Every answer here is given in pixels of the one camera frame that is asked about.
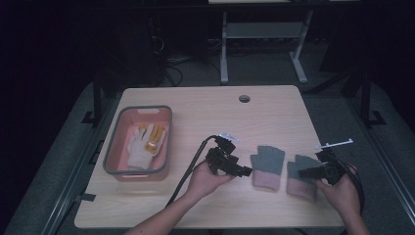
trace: human hand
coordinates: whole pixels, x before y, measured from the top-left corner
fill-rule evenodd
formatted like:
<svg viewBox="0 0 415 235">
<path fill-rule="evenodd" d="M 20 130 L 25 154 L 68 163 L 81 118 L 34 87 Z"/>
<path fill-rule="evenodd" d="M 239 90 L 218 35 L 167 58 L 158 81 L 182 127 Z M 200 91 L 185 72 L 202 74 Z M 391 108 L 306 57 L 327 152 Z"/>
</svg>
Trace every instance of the human hand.
<svg viewBox="0 0 415 235">
<path fill-rule="evenodd" d="M 344 174 L 334 186 L 323 183 L 321 179 L 314 180 L 314 183 L 343 219 L 350 216 L 360 216 L 357 190 L 347 174 Z"/>
<path fill-rule="evenodd" d="M 185 195 L 199 201 L 204 196 L 207 196 L 216 190 L 217 187 L 233 178 L 235 178 L 235 176 L 228 174 L 220 176 L 214 175 L 210 171 L 208 163 L 202 163 L 193 171 Z"/>
</svg>

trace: red plastic bin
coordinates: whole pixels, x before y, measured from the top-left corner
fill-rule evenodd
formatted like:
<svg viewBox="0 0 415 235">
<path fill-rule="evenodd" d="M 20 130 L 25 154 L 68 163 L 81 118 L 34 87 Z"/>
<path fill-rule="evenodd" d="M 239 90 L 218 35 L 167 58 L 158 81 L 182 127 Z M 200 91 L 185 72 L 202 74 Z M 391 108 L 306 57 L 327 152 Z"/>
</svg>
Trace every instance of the red plastic bin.
<svg viewBox="0 0 415 235">
<path fill-rule="evenodd" d="M 157 181 L 168 175 L 168 154 L 171 138 L 172 110 L 169 106 L 127 107 L 119 112 L 110 145 L 104 158 L 104 170 L 119 181 Z M 127 165 L 128 140 L 133 128 L 141 124 L 158 124 L 164 127 L 166 135 L 159 153 L 153 157 L 148 169 L 130 169 Z"/>
</svg>

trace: wooden table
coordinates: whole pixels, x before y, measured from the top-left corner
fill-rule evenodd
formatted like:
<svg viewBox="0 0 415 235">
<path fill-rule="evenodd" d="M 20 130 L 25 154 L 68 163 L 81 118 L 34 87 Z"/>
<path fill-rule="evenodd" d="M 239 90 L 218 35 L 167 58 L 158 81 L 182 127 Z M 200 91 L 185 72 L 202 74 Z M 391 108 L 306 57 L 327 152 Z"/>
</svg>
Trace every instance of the wooden table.
<svg viewBox="0 0 415 235">
<path fill-rule="evenodd" d="M 248 103 L 239 101 L 248 95 Z M 173 111 L 170 172 L 163 181 L 118 182 L 103 169 L 104 155 L 120 110 L 128 106 L 168 105 Z M 161 210 L 196 151 L 208 136 L 230 132 L 241 139 L 233 155 L 239 165 L 252 166 L 250 155 L 258 145 L 286 152 L 278 192 L 253 187 L 252 177 L 237 177 L 203 198 L 177 228 L 271 228 L 342 226 L 319 193 L 316 203 L 287 195 L 287 161 L 296 154 L 315 158 L 319 140 L 301 95 L 295 86 L 218 86 L 127 89 L 92 173 L 87 194 L 75 218 L 81 228 L 132 227 Z M 202 160 L 213 141 L 201 154 Z M 178 197 L 186 190 L 183 185 Z"/>
</svg>

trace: wire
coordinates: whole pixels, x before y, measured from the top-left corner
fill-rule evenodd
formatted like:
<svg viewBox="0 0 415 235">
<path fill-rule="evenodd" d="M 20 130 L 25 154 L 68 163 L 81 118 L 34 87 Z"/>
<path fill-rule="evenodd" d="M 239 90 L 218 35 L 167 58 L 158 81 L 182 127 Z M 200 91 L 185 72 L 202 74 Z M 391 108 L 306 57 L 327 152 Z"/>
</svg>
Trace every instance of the wire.
<svg viewBox="0 0 415 235">
<path fill-rule="evenodd" d="M 348 175 L 348 177 L 351 179 L 354 187 L 357 190 L 357 195 L 359 197 L 360 214 L 363 214 L 364 205 L 365 205 L 365 195 L 364 195 L 364 191 L 363 191 L 363 185 L 361 183 L 360 176 L 357 172 L 356 167 L 351 165 L 351 164 L 344 163 L 340 159 L 336 158 L 336 156 L 333 156 L 333 155 L 331 155 L 327 152 L 326 152 L 326 154 L 329 158 L 334 160 L 345 171 L 345 173 Z M 345 230 L 343 230 L 341 235 L 346 235 L 346 234 L 347 234 L 347 230 L 345 229 Z"/>
<path fill-rule="evenodd" d="M 308 235 L 308 233 L 304 232 L 303 230 L 301 230 L 299 228 L 295 228 L 294 230 L 297 230 L 302 235 Z"/>
<path fill-rule="evenodd" d="M 168 201 L 166 207 L 170 205 L 177 197 L 177 194 L 180 192 L 181 187 L 183 186 L 184 182 L 186 181 L 187 177 L 192 173 L 193 169 L 195 168 L 196 161 L 198 160 L 199 156 L 201 155 L 202 151 L 205 148 L 205 145 L 208 143 L 210 139 L 216 138 L 215 135 L 211 135 L 206 140 L 204 140 L 201 144 L 201 146 L 198 149 L 198 152 L 196 152 L 195 157 L 193 157 L 192 161 L 190 162 L 189 166 L 186 169 L 186 172 L 184 173 L 183 177 L 180 179 L 180 182 L 178 183 L 176 189 L 174 190 L 173 195 L 171 195 L 170 200 Z"/>
<path fill-rule="evenodd" d="M 166 72 L 165 73 L 165 78 L 167 78 L 168 81 L 170 81 L 171 86 L 176 87 L 178 85 L 180 85 L 180 83 L 183 81 L 183 72 L 181 72 L 181 70 L 177 69 L 177 68 L 173 68 L 173 67 L 166 67 L 166 69 L 171 69 L 174 71 L 177 71 L 180 73 L 180 79 L 177 83 L 174 83 L 173 77 L 170 75 L 170 73 Z"/>
</svg>

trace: hole in table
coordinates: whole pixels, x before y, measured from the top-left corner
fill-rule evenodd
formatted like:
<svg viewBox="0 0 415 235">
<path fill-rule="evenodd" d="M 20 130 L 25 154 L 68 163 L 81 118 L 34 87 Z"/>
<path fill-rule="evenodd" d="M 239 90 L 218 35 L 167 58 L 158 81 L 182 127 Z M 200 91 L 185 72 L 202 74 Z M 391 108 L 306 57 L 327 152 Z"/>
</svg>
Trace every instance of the hole in table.
<svg viewBox="0 0 415 235">
<path fill-rule="evenodd" d="M 242 103 L 248 103 L 250 100 L 251 100 L 251 97 L 247 95 L 242 95 L 239 97 L 239 101 L 241 101 Z"/>
</svg>

